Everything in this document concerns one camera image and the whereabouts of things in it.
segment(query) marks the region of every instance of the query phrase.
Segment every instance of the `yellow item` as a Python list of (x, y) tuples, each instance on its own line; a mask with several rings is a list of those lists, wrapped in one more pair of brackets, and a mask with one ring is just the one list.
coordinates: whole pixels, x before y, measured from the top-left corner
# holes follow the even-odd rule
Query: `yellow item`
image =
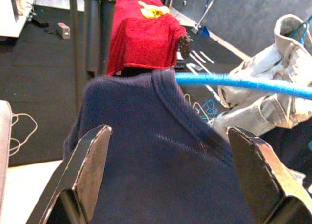
[(159, 18), (166, 13), (170, 13), (169, 8), (166, 6), (158, 7), (155, 5), (146, 4), (142, 1), (139, 1), (138, 4), (144, 7), (141, 8), (141, 13), (144, 17), (149, 19)]

